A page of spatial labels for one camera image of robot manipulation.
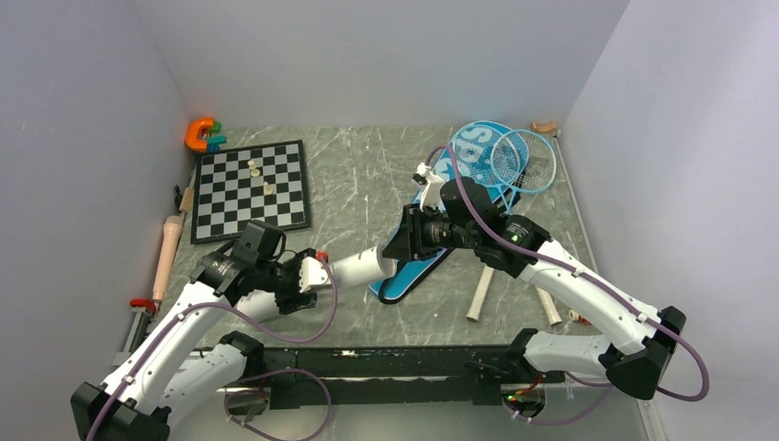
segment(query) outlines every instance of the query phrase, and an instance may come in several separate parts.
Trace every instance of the gray wall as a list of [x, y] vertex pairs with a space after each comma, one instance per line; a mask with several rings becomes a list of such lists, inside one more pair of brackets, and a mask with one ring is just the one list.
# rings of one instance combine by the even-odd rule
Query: gray wall
[[0, 438], [75, 439], [149, 296], [188, 121], [128, 2], [0, 6]]
[[[563, 131], [603, 273], [688, 315], [712, 375], [672, 439], [774, 439], [779, 4], [634, 0]], [[694, 393], [680, 351], [665, 384]]]
[[134, 0], [231, 126], [562, 121], [627, 0]]

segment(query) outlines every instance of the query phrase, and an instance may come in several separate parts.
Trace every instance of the gray marble tabletop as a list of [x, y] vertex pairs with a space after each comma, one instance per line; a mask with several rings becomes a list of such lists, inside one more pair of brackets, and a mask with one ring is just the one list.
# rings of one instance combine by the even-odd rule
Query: gray marble tabletop
[[[346, 257], [386, 242], [400, 219], [401, 207], [416, 193], [411, 177], [416, 165], [437, 145], [449, 140], [453, 127], [310, 127], [224, 130], [236, 148], [278, 141], [303, 140], [306, 150], [312, 226], [289, 232], [288, 249], [312, 247], [331, 259]], [[567, 177], [558, 167], [555, 182], [538, 195], [523, 195], [514, 212], [549, 230], [574, 256], [590, 266], [590, 257], [574, 208]], [[168, 294], [161, 308], [175, 302], [198, 259], [220, 244], [192, 245], [187, 218], [175, 257]], [[483, 264], [472, 252], [456, 250], [405, 300], [383, 305], [367, 288], [340, 293], [335, 321], [317, 346], [478, 345], [506, 344], [525, 327], [556, 334], [591, 334], [592, 328], [565, 321], [549, 328], [535, 289], [496, 273], [480, 321], [465, 318]], [[271, 321], [275, 331], [297, 337], [314, 334], [327, 319], [330, 299], [314, 310]], [[568, 307], [557, 302], [560, 315]], [[287, 345], [257, 332], [234, 316], [225, 317], [203, 338], [214, 345], [240, 330], [267, 345]]]

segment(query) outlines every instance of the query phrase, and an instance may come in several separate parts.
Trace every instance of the floor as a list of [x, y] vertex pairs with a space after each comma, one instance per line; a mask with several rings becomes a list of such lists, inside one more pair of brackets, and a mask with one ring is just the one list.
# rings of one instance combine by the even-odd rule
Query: floor
[[[307, 156], [313, 225], [290, 232], [288, 248], [313, 247], [332, 259], [346, 257], [389, 239], [416, 187], [416, 165], [435, 146], [445, 143], [453, 127], [242, 128], [224, 130], [224, 148], [302, 139]], [[573, 205], [567, 177], [560, 167], [553, 185], [539, 195], [524, 196], [514, 207], [549, 230], [587, 266], [589, 253]], [[189, 243], [187, 219], [162, 313], [169, 310], [198, 259], [219, 244]], [[481, 320], [465, 314], [483, 265], [469, 251], [457, 250], [398, 305], [382, 305], [366, 288], [341, 293], [331, 329], [310, 345], [463, 345], [505, 344], [525, 327], [548, 330], [533, 287], [504, 274], [492, 280]], [[558, 303], [563, 317], [568, 308]], [[322, 300], [315, 310], [299, 311], [269, 323], [276, 331], [307, 336], [318, 331], [329, 312]], [[238, 329], [267, 345], [284, 345], [232, 316], [212, 328], [201, 344], [214, 345]], [[556, 328], [557, 334], [592, 334], [577, 323]]]

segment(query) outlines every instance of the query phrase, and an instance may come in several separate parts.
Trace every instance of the black and white checkered board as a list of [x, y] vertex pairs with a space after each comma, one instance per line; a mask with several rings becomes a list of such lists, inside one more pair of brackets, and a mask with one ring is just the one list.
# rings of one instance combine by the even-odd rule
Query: black and white checkered board
[[[251, 176], [249, 160], [262, 173]], [[274, 194], [265, 196], [263, 182]], [[311, 226], [303, 141], [205, 153], [198, 158], [192, 243], [238, 237], [250, 219], [282, 230]]]

